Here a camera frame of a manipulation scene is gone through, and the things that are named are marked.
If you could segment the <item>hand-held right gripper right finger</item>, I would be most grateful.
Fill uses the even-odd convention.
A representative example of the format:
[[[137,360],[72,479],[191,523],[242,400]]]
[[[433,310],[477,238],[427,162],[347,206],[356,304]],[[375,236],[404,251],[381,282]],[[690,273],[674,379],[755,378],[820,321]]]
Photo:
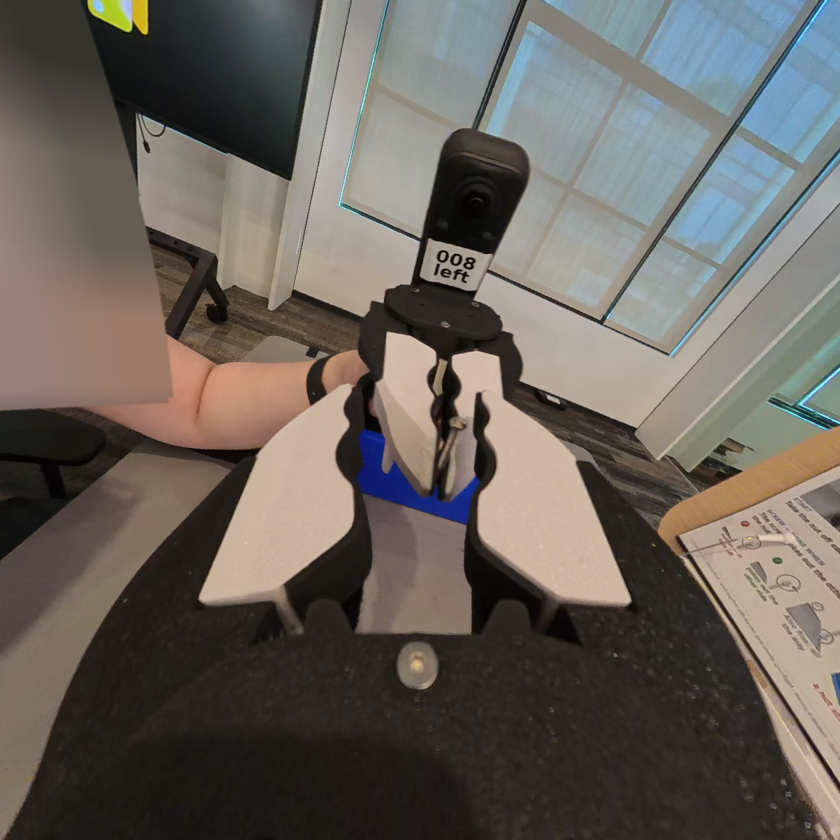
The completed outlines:
[[[466,531],[472,625],[501,602],[534,632],[573,632],[572,607],[625,611],[632,596],[574,455],[502,395],[476,396],[476,476]]]

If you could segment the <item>steel bolt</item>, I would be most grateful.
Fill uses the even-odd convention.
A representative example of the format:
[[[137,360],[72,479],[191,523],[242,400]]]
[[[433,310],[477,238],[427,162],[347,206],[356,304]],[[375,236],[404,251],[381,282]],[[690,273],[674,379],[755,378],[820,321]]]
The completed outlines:
[[[450,495],[449,472],[453,463],[453,456],[460,433],[466,430],[467,422],[462,416],[452,416],[448,420],[448,431],[437,453],[435,469],[437,477],[437,493],[441,499]]]

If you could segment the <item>printed instruction sheet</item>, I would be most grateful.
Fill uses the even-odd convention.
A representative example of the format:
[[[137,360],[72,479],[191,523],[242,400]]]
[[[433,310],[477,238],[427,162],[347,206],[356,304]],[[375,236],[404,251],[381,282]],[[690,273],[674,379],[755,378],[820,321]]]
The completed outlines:
[[[834,781],[839,771],[838,468],[678,537],[790,533],[793,545],[689,557]]]

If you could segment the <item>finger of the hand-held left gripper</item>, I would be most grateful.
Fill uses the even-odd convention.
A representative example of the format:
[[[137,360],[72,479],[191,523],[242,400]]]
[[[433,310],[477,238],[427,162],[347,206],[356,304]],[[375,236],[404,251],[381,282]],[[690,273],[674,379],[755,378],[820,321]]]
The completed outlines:
[[[433,348],[408,334],[386,334],[382,376],[373,398],[385,438],[381,467],[387,474],[399,465],[421,497],[430,496],[434,489],[438,429],[429,379],[437,368]]]
[[[502,395],[502,379],[501,362],[495,354],[456,354],[450,368],[458,384],[452,403],[454,415],[465,421],[465,428],[457,432],[448,458],[448,496],[456,497],[476,476],[476,395],[483,392]]]

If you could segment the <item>person's left forearm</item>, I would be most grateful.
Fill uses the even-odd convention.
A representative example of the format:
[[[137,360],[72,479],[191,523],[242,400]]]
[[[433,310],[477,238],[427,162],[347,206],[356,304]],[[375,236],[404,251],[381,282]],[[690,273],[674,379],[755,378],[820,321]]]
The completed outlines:
[[[167,338],[173,394],[164,403],[86,406],[85,410],[166,445],[261,448],[310,407],[313,361],[215,364]]]

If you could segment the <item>large black monitor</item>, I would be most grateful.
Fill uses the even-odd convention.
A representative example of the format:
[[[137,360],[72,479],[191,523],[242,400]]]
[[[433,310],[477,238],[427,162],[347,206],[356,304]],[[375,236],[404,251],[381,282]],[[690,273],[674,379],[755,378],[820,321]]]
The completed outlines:
[[[115,100],[291,180],[322,2],[80,5]]]

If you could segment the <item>black monitor stand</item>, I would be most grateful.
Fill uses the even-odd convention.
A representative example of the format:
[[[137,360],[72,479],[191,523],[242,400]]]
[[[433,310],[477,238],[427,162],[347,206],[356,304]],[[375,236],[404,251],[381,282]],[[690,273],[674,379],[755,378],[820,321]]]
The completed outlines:
[[[150,245],[183,257],[192,268],[184,288],[165,321],[166,334],[175,340],[181,338],[188,320],[204,293],[208,294],[212,300],[206,306],[208,320],[213,323],[226,322],[229,301],[217,281],[218,261],[215,253],[153,227],[146,227],[146,233]]]

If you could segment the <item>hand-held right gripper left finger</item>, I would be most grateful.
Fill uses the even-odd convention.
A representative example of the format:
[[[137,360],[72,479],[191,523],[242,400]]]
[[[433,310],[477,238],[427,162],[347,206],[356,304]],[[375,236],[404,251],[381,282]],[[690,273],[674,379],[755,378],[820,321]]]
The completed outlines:
[[[362,390],[342,385],[259,451],[200,603],[270,603],[286,634],[300,635],[310,605],[362,593],[373,561],[363,429]]]

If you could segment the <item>person's left hand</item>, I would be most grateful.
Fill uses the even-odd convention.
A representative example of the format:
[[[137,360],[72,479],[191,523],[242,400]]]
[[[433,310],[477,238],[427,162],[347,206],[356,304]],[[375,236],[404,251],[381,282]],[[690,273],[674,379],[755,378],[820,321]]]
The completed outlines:
[[[342,385],[356,386],[369,372],[357,350],[337,353],[323,367],[322,384],[325,392],[330,394]]]

